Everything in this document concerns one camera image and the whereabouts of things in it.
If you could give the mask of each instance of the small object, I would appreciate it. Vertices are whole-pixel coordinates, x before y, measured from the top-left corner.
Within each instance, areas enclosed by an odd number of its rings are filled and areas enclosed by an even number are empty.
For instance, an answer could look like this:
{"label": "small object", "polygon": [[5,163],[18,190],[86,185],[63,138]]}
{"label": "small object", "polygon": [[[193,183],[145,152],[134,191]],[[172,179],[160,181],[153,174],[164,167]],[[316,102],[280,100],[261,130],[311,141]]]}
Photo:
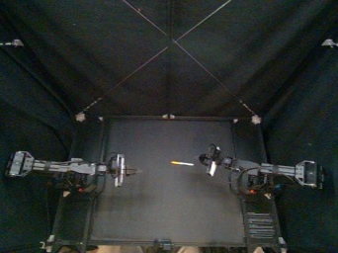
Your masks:
{"label": "small object", "polygon": [[173,161],[172,164],[174,165],[186,165],[186,166],[194,166],[193,163],[189,163],[189,162],[178,162],[178,161]]}
{"label": "small object", "polygon": [[323,46],[331,46],[333,48],[335,46],[338,46],[338,44],[332,39],[328,39],[323,43]]}
{"label": "small object", "polygon": [[25,44],[21,40],[14,40],[13,41],[13,46],[25,46]]}
{"label": "small object", "polygon": [[252,122],[258,125],[262,123],[262,118],[258,115],[253,115]]}
{"label": "small object", "polygon": [[164,119],[170,119],[170,120],[174,120],[174,115],[173,114],[165,114],[164,115]]}
{"label": "small object", "polygon": [[212,161],[210,166],[208,166],[206,174],[213,177],[216,171],[217,171],[217,163],[216,161]]}
{"label": "small object", "polygon": [[79,122],[83,122],[86,120],[86,114],[85,113],[79,113],[75,115],[75,118]]}
{"label": "small object", "polygon": [[25,46],[23,42],[21,40],[14,40],[13,42],[0,42],[0,45],[2,46],[14,46],[14,47],[18,47],[18,46]]}

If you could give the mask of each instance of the metal frame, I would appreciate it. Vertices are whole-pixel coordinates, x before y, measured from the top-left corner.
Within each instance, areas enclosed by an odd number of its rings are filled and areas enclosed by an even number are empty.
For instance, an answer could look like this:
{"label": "metal frame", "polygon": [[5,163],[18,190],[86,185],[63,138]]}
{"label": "metal frame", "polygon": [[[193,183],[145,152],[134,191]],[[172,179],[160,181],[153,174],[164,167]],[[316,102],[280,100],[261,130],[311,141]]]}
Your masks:
{"label": "metal frame", "polygon": [[[162,117],[158,116],[150,116],[150,117],[128,117],[128,116],[114,116],[110,119],[126,119],[126,120],[162,120],[162,121],[170,121],[165,120]],[[214,121],[214,122],[221,122],[221,121],[234,121],[234,118],[218,118],[218,117],[178,117],[174,119],[176,121]],[[265,142],[264,142],[264,136],[262,136],[262,129],[261,126],[257,126],[258,128],[258,136],[260,136],[260,146],[261,146],[261,153],[262,153],[262,160],[268,161],[268,156],[266,156],[266,149],[265,149]],[[105,154],[105,142],[106,142],[106,126],[105,122],[102,123],[101,127],[101,160],[103,160],[103,154]],[[234,146],[234,154],[237,156],[237,149],[238,149],[238,132],[237,132],[237,124],[233,124],[232,127],[232,133],[233,133],[233,146]],[[54,228],[54,235],[57,236],[57,245],[54,252],[58,252],[62,246],[66,245],[73,245],[78,248],[81,253],[86,253],[86,247],[87,245],[129,245],[129,246],[160,246],[162,249],[162,242],[160,241],[124,241],[124,240],[95,240],[90,238],[90,233],[91,233],[91,227],[93,227],[93,212],[95,209],[95,203],[97,203],[97,196],[102,192],[103,187],[105,187],[105,177],[98,178],[98,180],[103,180],[103,182],[98,182],[98,185],[101,186],[101,189],[89,197],[89,200],[91,201],[91,204],[89,205],[87,209],[87,215],[86,215],[86,225],[85,225],[85,231],[83,231],[83,236],[79,238],[78,241],[70,241],[70,240],[63,240],[59,241],[63,238],[58,238],[58,230],[59,230],[59,222],[62,218],[62,212],[65,209],[65,197],[61,197],[59,201],[59,207],[58,207],[58,212],[57,212],[57,221],[55,221],[55,228]],[[244,225],[245,225],[245,231],[246,231],[246,238],[244,238],[244,243],[213,243],[213,242],[201,242],[201,243],[190,243],[190,242],[180,242],[176,244],[170,244],[172,248],[174,247],[181,247],[181,246],[197,246],[197,247],[236,247],[236,248],[245,248],[248,247],[248,252],[253,253],[257,249],[258,246],[262,247],[270,247],[276,251],[281,251],[281,245],[280,245],[280,237],[281,237],[281,227],[280,227],[280,220],[279,220],[279,212],[277,212],[277,206],[276,206],[276,200],[272,198],[268,200],[265,197],[266,201],[269,202],[270,205],[270,214],[274,218],[274,227],[276,227],[276,237],[272,240],[262,240],[258,242],[257,240],[253,240],[250,238],[250,227],[249,227],[249,220],[248,220],[248,210],[249,208],[253,208],[253,203],[250,200],[240,200],[241,206],[242,206],[242,214],[244,214]]]}

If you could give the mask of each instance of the wire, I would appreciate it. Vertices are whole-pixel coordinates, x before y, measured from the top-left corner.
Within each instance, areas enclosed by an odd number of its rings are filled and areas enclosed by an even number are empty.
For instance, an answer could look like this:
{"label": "wire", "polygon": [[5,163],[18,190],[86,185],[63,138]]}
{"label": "wire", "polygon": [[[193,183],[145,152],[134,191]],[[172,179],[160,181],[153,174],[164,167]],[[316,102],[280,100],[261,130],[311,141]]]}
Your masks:
{"label": "wire", "polygon": [[149,21],[149,23],[168,36],[169,34],[161,29],[161,27],[146,17],[141,10],[138,10],[128,0],[122,0],[133,10]]}
{"label": "wire", "polygon": [[105,99],[105,97],[107,97],[107,95],[164,54],[164,52],[169,49],[170,47],[166,46],[138,68],[137,70],[122,79],[121,82],[118,82],[118,84],[116,84],[112,89],[107,90],[107,92],[103,94],[103,96],[101,98],[98,98],[82,111],[81,114],[83,114],[86,111],[90,110],[90,108],[94,107],[95,104],[98,104],[99,101],[102,101]]}
{"label": "wire", "polygon": [[190,56],[190,58],[194,60],[194,62],[200,65],[200,67],[206,71],[206,73],[214,78],[214,80],[218,82],[218,84],[228,90],[229,94],[238,100],[240,104],[248,109],[248,111],[256,115],[256,111],[249,107],[249,105],[244,102],[244,100],[233,93],[230,88],[226,86],[226,84],[217,78],[217,76],[212,73],[212,71],[204,66],[204,64],[197,60],[197,58],[189,53],[189,51],[184,48],[184,46],[174,41],[174,43],[178,45],[178,47],[182,49],[182,51]]}
{"label": "wire", "polygon": [[208,20],[209,20],[209,18],[212,18],[213,16],[214,16],[214,14],[229,4],[232,2],[232,0],[229,0],[226,3],[224,3],[222,5],[221,5],[221,7],[218,7],[217,8],[217,10],[210,14],[210,15],[208,15],[206,16],[206,18],[205,19],[202,19],[202,21],[201,22],[198,22],[198,24],[176,40],[177,42],[181,40],[181,39],[184,39],[190,33],[192,33],[192,31],[200,26],[200,25],[202,25]]}

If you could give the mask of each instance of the white object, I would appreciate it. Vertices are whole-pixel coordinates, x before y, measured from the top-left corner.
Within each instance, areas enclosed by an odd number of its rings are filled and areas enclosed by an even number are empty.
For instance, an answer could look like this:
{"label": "white object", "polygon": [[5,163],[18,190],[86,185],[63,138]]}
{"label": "white object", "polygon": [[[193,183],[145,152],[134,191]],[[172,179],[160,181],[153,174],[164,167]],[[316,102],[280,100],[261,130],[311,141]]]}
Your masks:
{"label": "white object", "polygon": [[258,115],[253,115],[252,122],[258,125],[262,123],[262,118]]}
{"label": "white object", "polygon": [[86,120],[86,114],[85,113],[79,113],[75,115],[75,118],[79,122],[83,122]]}
{"label": "white object", "polygon": [[323,43],[323,46],[331,46],[332,48],[335,45],[338,46],[338,44],[332,39],[325,40]]}
{"label": "white object", "polygon": [[217,171],[217,163],[213,161],[208,174],[213,177]]}

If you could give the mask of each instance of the cable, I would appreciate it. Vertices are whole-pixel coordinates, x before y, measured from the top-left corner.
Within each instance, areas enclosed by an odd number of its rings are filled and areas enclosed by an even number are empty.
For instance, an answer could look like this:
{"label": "cable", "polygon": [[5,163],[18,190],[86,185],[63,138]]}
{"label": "cable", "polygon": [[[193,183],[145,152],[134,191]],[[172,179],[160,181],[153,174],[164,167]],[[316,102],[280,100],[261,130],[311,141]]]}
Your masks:
{"label": "cable", "polygon": [[233,93],[230,88],[225,85],[225,83],[217,78],[217,76],[210,72],[210,70],[204,66],[204,64],[197,60],[197,58],[189,53],[189,51],[184,48],[184,46],[177,42],[173,41],[178,47],[182,49],[182,51],[190,56],[190,58],[194,60],[194,62],[200,65],[200,67],[206,71],[206,73],[214,78],[214,80],[218,82],[218,84],[228,90],[229,94],[238,100],[241,105],[248,109],[248,111],[256,115],[256,111],[249,107],[249,105],[242,101],[242,99]]}
{"label": "cable", "polygon": [[217,10],[210,14],[210,15],[208,15],[206,16],[206,18],[201,21],[201,22],[198,22],[198,24],[176,40],[177,42],[181,40],[181,39],[184,39],[189,34],[190,34],[190,32],[200,26],[200,25],[202,25],[205,22],[206,22],[206,20],[209,20],[209,18],[212,18],[213,16],[214,16],[214,14],[229,4],[232,2],[232,0],[229,0],[225,4],[222,4],[221,5],[221,7],[218,7],[217,8]]}
{"label": "cable", "polygon": [[128,0],[122,0],[132,8],[133,10],[149,21],[149,23],[168,36],[169,34],[161,29],[161,27],[146,17],[146,15],[142,13],[142,10],[138,10],[133,4]]}
{"label": "cable", "polygon": [[107,95],[164,54],[164,52],[169,49],[170,47],[165,47],[138,68],[137,70],[126,77],[122,79],[121,82],[118,82],[118,84],[107,90],[107,92],[103,94],[103,96],[101,98],[98,98],[97,100],[94,100],[94,102],[79,112],[81,114],[83,114],[86,111],[89,111],[95,104],[98,104],[99,101],[102,101],[105,99],[105,97],[107,97]]}

